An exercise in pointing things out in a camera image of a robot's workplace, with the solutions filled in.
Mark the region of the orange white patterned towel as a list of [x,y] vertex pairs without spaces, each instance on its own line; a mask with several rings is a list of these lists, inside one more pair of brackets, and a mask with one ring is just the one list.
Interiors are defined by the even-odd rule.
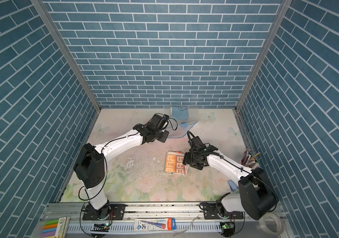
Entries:
[[177,175],[187,174],[188,166],[183,164],[184,155],[179,151],[168,151],[165,158],[164,172]]

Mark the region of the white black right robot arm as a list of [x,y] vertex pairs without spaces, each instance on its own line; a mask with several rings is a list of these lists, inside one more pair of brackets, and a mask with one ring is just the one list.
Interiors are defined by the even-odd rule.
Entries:
[[220,217],[231,218],[235,212],[241,212],[258,221],[277,207],[278,196],[263,169],[252,169],[231,160],[190,131],[187,137],[190,149],[184,155],[183,164],[198,170],[216,169],[239,189],[239,194],[226,193],[216,200],[216,212]]

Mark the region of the light blue towel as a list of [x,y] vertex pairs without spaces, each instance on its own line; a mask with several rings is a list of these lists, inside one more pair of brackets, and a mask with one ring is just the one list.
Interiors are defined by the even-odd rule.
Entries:
[[189,118],[189,112],[187,107],[172,107],[171,117],[175,120],[184,121]]

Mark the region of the clear vacuum bag blue zip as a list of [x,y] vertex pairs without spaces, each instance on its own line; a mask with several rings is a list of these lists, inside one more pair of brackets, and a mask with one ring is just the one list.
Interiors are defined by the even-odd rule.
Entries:
[[198,109],[188,108],[188,112],[189,118],[184,121],[175,120],[174,118],[171,117],[170,112],[171,117],[170,121],[172,122],[173,128],[172,126],[169,126],[168,138],[171,139],[183,138],[186,136],[186,133],[196,125],[196,123],[199,121]]

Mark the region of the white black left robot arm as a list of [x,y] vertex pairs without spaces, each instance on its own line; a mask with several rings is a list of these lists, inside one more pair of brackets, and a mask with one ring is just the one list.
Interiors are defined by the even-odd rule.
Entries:
[[154,114],[146,124],[136,124],[126,134],[103,144],[82,146],[74,164],[74,172],[83,183],[90,211],[94,212],[98,220],[111,218],[111,207],[103,188],[106,182],[107,163],[125,151],[159,141],[164,143],[169,132],[170,117],[166,114]]

